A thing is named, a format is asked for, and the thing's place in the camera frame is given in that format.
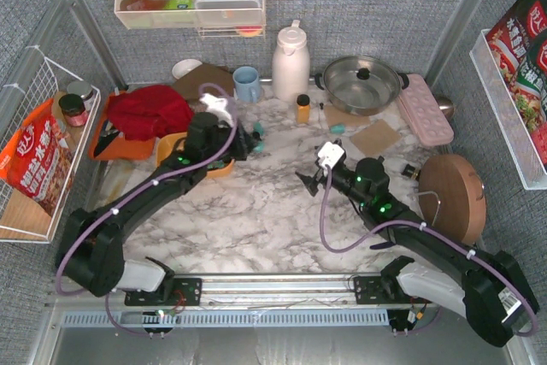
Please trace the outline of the teal coffee capsule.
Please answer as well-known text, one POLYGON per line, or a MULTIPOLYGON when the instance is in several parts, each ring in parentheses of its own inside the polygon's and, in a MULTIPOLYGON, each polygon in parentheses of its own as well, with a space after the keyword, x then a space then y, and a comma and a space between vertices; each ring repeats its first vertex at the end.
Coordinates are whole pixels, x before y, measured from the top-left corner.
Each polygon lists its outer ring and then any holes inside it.
POLYGON ((257 146, 254 148, 254 152, 256 153, 262 153, 264 150, 264 143, 260 142, 257 144, 257 146))
POLYGON ((263 128, 263 126, 262 126, 262 124, 261 124, 260 122, 256 122, 256 123, 254 124, 253 130, 254 130, 255 132, 260 133, 260 134, 264 134, 264 133, 265 133, 264 128, 263 128))
POLYGON ((343 134, 345 132, 345 125, 338 123, 336 125, 330 126, 330 133, 332 134, 343 134))

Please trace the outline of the orange plastic storage basket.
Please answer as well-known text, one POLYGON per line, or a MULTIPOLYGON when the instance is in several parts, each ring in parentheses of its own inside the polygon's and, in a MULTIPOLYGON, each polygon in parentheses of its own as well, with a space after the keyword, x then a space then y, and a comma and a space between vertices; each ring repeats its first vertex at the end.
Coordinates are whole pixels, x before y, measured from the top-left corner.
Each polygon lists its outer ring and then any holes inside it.
MULTIPOLYGON (((156 166, 159 166, 173 149, 182 149, 184 147, 186 135, 186 132, 178 132, 169 134, 159 140, 156 147, 156 166)), ((234 160, 223 162, 223 165, 221 165, 221 161, 210 163, 206 178, 211 180, 226 177, 232 172, 234 164, 234 160)))

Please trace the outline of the red cloth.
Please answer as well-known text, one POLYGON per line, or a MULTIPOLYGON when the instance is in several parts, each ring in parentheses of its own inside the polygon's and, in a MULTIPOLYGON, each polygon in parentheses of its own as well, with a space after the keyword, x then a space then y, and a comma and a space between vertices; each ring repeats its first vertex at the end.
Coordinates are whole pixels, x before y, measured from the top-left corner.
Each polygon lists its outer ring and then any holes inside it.
POLYGON ((186 132, 194 116, 169 85, 149 85, 110 98, 107 119, 128 140, 145 141, 186 132))

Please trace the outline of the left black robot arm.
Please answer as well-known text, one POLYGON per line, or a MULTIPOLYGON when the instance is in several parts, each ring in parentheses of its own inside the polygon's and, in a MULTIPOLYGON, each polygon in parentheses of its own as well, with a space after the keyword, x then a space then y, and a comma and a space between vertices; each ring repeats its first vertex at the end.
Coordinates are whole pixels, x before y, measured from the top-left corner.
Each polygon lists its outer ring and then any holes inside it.
POLYGON ((167 137, 172 147, 156 170, 129 192, 93 211, 76 209, 69 217, 57 254, 56 277, 68 277, 96 297, 116 289, 169 293, 172 270, 149 258, 124 257, 123 244, 155 212, 207 177, 244 161, 262 143, 262 132, 229 126, 210 113, 197 114, 185 133, 167 137))

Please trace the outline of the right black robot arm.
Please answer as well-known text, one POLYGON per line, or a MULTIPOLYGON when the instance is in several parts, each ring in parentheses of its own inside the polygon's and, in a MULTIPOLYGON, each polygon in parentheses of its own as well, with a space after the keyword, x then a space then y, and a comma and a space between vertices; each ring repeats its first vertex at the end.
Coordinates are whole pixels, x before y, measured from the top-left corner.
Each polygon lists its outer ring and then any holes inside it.
POLYGON ((518 262, 508 253, 492 255, 445 237, 428 226, 389 192, 382 161, 360 160, 350 170, 339 160, 299 174, 311 195, 335 189, 358 207, 371 235, 411 250, 430 263, 426 268, 400 257, 388 268, 402 292, 435 303, 465 318, 485 342, 505 346, 514 336, 538 332, 539 304, 518 262))

